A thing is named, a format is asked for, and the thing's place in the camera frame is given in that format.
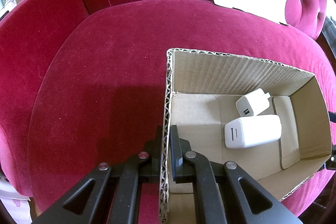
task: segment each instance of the white power adapter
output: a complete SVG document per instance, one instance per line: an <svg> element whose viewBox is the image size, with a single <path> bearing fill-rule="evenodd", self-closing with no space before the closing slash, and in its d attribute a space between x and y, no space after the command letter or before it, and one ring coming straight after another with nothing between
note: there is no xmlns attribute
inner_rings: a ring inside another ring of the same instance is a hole
<svg viewBox="0 0 336 224"><path fill-rule="evenodd" d="M243 95L236 102L236 107L241 117L256 116L269 108L268 98L262 89L256 89L246 95Z"/></svg>
<svg viewBox="0 0 336 224"><path fill-rule="evenodd" d="M280 139L281 122L278 115L240 117L224 128L227 148L247 148Z"/></svg>

